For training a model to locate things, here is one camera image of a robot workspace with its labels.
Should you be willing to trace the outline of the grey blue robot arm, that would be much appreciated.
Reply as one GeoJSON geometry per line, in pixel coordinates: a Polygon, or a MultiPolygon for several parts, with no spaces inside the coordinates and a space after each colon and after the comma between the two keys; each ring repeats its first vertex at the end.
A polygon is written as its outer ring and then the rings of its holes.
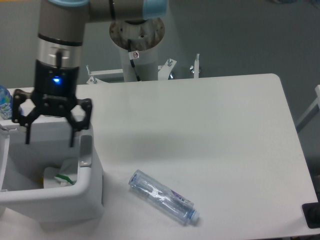
{"type": "Polygon", "coordinates": [[[91,99],[76,97],[85,26],[91,22],[143,22],[163,16],[165,0],[43,0],[40,3],[32,92],[13,93],[12,121],[31,139],[39,116],[62,117],[71,134],[87,130],[93,110],[91,99]]]}

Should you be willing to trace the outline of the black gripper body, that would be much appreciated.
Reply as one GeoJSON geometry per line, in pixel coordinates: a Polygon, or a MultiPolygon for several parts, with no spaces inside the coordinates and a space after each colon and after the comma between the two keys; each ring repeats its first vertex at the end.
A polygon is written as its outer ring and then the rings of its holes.
{"type": "Polygon", "coordinates": [[[34,90],[31,100],[39,115],[66,117],[77,105],[79,67],[61,67],[35,62],[34,90]]]}

